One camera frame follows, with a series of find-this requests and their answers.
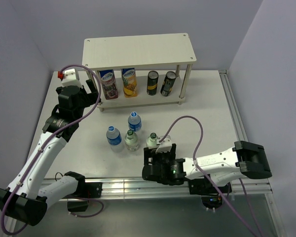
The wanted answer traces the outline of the green-cap glass bottle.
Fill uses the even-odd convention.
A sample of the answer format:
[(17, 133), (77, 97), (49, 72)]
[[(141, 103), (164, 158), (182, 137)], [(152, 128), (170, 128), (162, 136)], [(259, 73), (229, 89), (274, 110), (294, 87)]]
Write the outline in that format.
[(146, 139), (146, 146), (149, 148), (149, 149), (154, 149), (157, 147), (157, 139), (158, 139), (158, 136), (156, 135), (156, 133), (151, 133), (149, 135), (149, 137)]
[(125, 134), (125, 146), (129, 151), (136, 151), (139, 148), (139, 139), (137, 134), (132, 131), (128, 130)]

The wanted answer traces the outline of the black Schweppes can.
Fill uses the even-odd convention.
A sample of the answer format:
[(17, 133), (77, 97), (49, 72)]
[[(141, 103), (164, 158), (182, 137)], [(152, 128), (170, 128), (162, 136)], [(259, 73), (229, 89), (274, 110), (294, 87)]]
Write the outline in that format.
[(147, 94), (153, 96), (157, 92), (157, 83), (158, 83), (158, 72), (157, 71), (150, 71), (148, 73), (148, 80), (147, 80)]
[(175, 72), (168, 71), (166, 73), (162, 87), (161, 87), (161, 91), (160, 91), (162, 96), (167, 97), (171, 94), (172, 87), (175, 83), (176, 78), (177, 78), (177, 76), (176, 76)]

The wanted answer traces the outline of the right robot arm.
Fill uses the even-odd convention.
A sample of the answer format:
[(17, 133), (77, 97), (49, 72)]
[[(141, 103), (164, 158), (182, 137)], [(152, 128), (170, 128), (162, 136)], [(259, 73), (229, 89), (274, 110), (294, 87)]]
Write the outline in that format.
[(204, 180), (204, 188), (215, 192), (219, 187), (242, 177), (253, 180), (272, 176), (264, 147), (236, 141), (225, 151), (192, 158), (177, 158), (176, 144), (170, 138), (158, 139), (155, 148), (144, 148), (142, 178), (163, 185), (182, 185), (185, 181)]

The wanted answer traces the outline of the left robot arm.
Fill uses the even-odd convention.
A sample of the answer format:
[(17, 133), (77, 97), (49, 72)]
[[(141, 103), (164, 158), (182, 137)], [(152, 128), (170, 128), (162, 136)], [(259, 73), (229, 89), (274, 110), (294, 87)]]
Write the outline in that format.
[(43, 219), (48, 208), (60, 199), (86, 194), (85, 177), (72, 171), (46, 188), (40, 188), (55, 158), (85, 117), (84, 109), (97, 103), (97, 88), (90, 79), (86, 83), (90, 93), (78, 85), (56, 89), (58, 104), (46, 120), (34, 152), (7, 188), (0, 188), (0, 210), (3, 216), (35, 226)]

